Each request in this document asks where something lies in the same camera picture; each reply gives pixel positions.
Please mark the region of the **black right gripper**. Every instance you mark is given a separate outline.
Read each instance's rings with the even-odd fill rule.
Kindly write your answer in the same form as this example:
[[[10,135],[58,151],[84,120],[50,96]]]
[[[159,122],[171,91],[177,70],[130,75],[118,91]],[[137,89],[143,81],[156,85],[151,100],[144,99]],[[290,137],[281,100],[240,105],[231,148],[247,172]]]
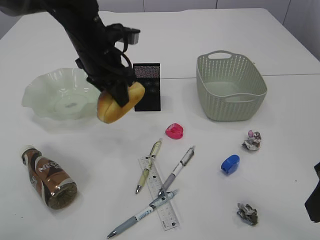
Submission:
[[[320,182],[317,183],[315,189],[304,204],[309,218],[314,223],[320,222]]]

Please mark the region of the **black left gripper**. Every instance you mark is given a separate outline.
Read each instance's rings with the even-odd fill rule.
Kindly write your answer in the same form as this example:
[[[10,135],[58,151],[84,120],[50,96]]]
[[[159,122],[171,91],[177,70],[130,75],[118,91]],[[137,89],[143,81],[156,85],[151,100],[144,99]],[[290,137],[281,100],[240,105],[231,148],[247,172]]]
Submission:
[[[106,90],[120,107],[129,102],[128,87],[136,81],[132,63],[126,56],[135,37],[75,38],[79,68],[99,91]]]

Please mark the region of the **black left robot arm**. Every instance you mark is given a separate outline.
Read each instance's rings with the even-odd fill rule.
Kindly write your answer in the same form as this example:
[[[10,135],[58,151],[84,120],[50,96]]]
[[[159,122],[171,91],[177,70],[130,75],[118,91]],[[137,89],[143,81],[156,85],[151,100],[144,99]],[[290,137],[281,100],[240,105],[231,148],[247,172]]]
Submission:
[[[12,17],[49,13],[67,33],[87,81],[109,93],[120,107],[135,106],[129,87],[136,75],[125,53],[129,45],[138,43],[139,29],[121,23],[104,25],[96,0],[2,0],[0,10]]]

